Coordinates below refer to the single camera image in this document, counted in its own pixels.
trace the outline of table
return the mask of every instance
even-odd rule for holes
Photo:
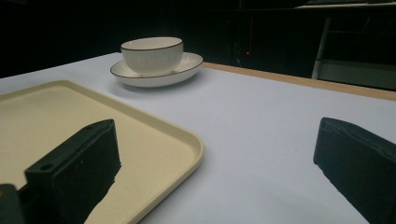
[[[140,89],[109,72],[121,59],[2,78],[0,94],[67,79],[197,133],[201,166],[141,223],[367,223],[313,163],[318,125],[342,119],[396,142],[396,92],[213,63],[176,85]]]

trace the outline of tableware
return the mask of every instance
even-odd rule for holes
[[[194,76],[200,70],[203,61],[204,59],[198,54],[184,52],[180,64],[173,71],[157,77],[141,77],[130,69],[125,61],[114,64],[110,71],[118,81],[126,85],[161,87],[172,85]]]
[[[156,77],[172,71],[183,57],[180,38],[160,36],[136,39],[121,45],[122,57],[129,68],[142,77]]]
[[[26,184],[23,171],[81,127],[114,119],[121,168],[86,223],[136,223],[201,163],[196,134],[69,81],[0,95],[0,183]]]

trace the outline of plastic tray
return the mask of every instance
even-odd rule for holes
[[[202,160],[204,145],[195,134],[75,83],[56,81],[0,96],[0,183],[22,187],[28,166],[103,119],[116,122],[122,167],[87,223],[136,223]]]

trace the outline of white saucer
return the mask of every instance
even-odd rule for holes
[[[114,64],[110,72],[122,83],[134,87],[161,87],[184,81],[194,76],[201,68],[203,58],[194,53],[183,53],[181,63],[169,74],[158,77],[141,77],[120,61]]]

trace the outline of white bowl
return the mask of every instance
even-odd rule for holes
[[[114,64],[110,71],[118,81],[129,86],[144,88],[162,87],[193,77],[200,70],[203,61],[203,58],[198,54],[184,52],[181,63],[172,72],[157,77],[141,77],[135,71],[131,70],[125,61]]]
[[[183,41],[176,37],[136,39],[121,45],[125,63],[141,77],[156,77],[172,71],[183,56]]]

